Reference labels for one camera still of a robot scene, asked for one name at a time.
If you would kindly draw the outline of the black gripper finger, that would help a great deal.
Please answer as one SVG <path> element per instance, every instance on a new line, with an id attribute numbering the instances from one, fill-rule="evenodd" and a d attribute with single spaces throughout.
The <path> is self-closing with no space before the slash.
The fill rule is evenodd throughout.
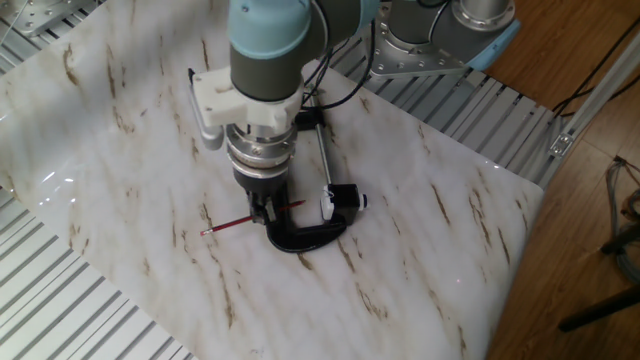
<path id="1" fill-rule="evenodd" d="M 255 192 L 249 192 L 248 200 L 252 222 L 264 224 L 268 219 L 265 208 L 265 197 Z"/>
<path id="2" fill-rule="evenodd" d="M 288 204 L 288 194 L 286 192 L 277 192 L 269 197 L 268 220 L 270 224 L 285 224 L 288 219 L 288 212 L 285 206 Z"/>

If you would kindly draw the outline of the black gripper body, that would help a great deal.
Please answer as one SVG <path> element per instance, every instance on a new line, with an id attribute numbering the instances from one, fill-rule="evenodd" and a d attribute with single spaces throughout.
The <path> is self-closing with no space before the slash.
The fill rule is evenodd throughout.
<path id="1" fill-rule="evenodd" d="M 269 200 L 274 206 L 285 205 L 288 200 L 286 195 L 287 177 L 287 172 L 266 179 L 249 177 L 240 172 L 234 173 L 235 180 L 247 193 L 251 208 L 264 207 Z"/>

